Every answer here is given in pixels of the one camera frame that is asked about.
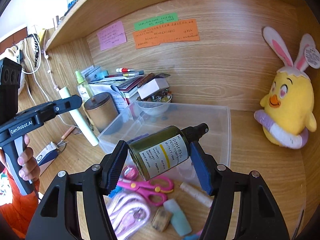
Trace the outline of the left hand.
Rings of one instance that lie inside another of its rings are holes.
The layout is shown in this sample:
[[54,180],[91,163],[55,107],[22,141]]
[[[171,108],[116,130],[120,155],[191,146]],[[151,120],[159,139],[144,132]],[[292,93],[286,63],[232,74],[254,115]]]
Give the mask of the left hand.
[[[38,184],[40,177],[40,167],[37,164],[36,159],[34,158],[34,152],[31,147],[29,147],[30,139],[28,135],[24,136],[25,150],[18,157],[17,163],[20,166],[20,170],[18,172],[18,176],[25,181],[32,180],[33,183]],[[3,149],[1,148],[1,163],[4,165],[6,169],[6,174],[8,177],[8,181],[10,184],[14,184],[13,177],[10,172],[10,168],[7,165],[5,160],[5,154]]]

